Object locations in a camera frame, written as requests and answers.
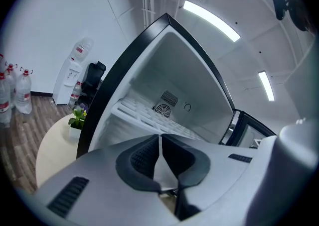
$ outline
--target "fluorescent light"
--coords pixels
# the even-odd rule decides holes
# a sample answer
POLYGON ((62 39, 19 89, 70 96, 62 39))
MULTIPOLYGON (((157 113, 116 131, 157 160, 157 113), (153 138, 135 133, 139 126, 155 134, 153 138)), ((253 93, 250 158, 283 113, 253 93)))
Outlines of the fluorescent light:
POLYGON ((274 101, 275 98, 274 98, 273 90, 271 89, 271 85, 270 85, 269 79, 268 79, 268 77, 266 75, 266 71, 259 72, 258 75, 259 75, 261 81, 263 82, 263 85, 265 87, 268 99, 270 101, 274 101))
POLYGON ((210 22, 216 28, 224 32, 234 42, 236 42, 240 38, 240 35, 238 35, 237 32, 233 30, 227 23, 225 23, 223 20, 221 20, 211 12, 207 11, 206 9, 203 9, 202 7, 193 4, 189 1, 185 1, 184 9, 194 14, 197 14, 199 17, 202 17, 206 21, 210 22))

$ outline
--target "round fan vent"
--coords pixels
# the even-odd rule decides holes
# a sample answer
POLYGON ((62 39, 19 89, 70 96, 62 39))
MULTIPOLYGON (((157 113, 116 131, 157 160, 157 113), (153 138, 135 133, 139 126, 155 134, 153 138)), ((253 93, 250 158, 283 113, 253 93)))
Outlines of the round fan vent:
POLYGON ((162 104, 156 107, 155 112, 160 113, 161 115, 169 118, 170 116, 170 107, 168 105, 162 104))

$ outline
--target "white flower pot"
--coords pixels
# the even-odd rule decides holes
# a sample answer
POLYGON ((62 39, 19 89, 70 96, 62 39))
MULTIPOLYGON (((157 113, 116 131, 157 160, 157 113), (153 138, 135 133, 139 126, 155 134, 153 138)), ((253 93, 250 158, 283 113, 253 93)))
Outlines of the white flower pot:
POLYGON ((79 141, 80 135, 81 135, 81 130, 80 129, 72 128, 70 126, 70 131, 69 131, 70 139, 79 141))

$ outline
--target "black baseboard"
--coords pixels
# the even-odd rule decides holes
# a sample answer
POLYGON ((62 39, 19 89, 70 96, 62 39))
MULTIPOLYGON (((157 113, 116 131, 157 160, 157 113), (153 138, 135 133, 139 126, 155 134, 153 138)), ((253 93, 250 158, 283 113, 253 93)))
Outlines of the black baseboard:
POLYGON ((41 96, 41 97, 51 97, 53 93, 41 93, 41 92, 32 92, 31 96, 41 96))

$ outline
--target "beige table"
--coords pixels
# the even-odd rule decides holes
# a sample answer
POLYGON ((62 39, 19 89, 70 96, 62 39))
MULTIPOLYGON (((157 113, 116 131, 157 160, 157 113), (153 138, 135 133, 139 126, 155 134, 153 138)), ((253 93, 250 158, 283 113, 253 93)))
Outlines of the beige table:
POLYGON ((56 122, 44 136, 36 157, 36 183, 40 187, 47 179, 76 159, 78 140, 69 138, 67 115, 56 122))

